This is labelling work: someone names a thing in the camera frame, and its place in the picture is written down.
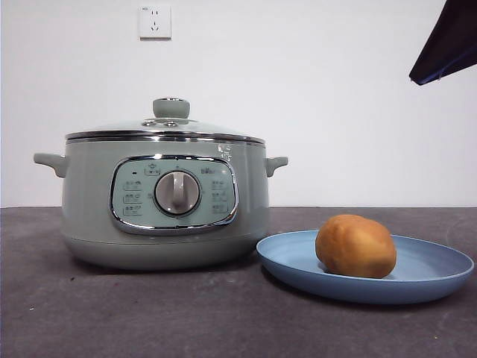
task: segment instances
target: dark gray table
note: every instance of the dark gray table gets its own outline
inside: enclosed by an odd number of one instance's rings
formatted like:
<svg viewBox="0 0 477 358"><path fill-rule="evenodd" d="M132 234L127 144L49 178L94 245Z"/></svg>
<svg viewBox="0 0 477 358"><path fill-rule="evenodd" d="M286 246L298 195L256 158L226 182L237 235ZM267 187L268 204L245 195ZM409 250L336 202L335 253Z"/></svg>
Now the dark gray table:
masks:
<svg viewBox="0 0 477 358"><path fill-rule="evenodd" d="M477 208L273 208L271 232L358 213L477 259ZM476 273L448 298L381 307L308 295L255 253L138 273L72 258L59 208L1 211L2 357L477 357Z"/></svg>

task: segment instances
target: electric hot pot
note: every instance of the electric hot pot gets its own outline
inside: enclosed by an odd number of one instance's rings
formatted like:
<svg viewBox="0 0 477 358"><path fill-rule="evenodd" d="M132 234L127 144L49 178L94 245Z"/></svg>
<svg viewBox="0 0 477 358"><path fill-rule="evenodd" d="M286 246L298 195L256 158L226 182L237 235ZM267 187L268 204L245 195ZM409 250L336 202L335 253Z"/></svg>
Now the electric hot pot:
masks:
<svg viewBox="0 0 477 358"><path fill-rule="evenodd" d="M234 259L268 229L267 178L288 164L265 142L188 119L156 118L66 136L66 154L34 155L63 182L62 233L79 259L119 269L184 269Z"/></svg>

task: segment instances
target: wall outlet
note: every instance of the wall outlet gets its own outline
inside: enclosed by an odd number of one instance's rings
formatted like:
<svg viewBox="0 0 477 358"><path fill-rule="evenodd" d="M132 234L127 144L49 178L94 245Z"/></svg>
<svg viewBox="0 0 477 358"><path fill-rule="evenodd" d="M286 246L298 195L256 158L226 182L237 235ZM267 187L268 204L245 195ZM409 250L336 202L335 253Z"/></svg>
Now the wall outlet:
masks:
<svg viewBox="0 0 477 358"><path fill-rule="evenodd" d="M169 5L140 7L139 38L141 40L171 38L171 7Z"/></svg>

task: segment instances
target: blue plate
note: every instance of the blue plate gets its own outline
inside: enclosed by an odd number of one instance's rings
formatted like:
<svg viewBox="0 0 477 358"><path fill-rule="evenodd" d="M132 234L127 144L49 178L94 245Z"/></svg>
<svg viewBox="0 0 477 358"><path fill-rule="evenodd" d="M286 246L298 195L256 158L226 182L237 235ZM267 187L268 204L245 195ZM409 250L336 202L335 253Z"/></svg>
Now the blue plate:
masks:
<svg viewBox="0 0 477 358"><path fill-rule="evenodd" d="M365 304L415 304L450 295L470 276L474 262L460 251L432 242L392 235L394 270L381 279L326 272L316 257L317 230L280 233L261 240L263 266L290 286L315 295Z"/></svg>

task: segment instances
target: brown potato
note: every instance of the brown potato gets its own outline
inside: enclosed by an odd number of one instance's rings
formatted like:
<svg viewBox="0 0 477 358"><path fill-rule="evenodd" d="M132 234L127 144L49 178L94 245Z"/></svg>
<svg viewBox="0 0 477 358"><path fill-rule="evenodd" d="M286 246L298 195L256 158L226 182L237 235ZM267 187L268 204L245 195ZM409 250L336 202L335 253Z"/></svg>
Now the brown potato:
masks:
<svg viewBox="0 0 477 358"><path fill-rule="evenodd" d="M318 259L333 274L383 278L396 265L396 248L382 224L357 215L328 219L315 240Z"/></svg>

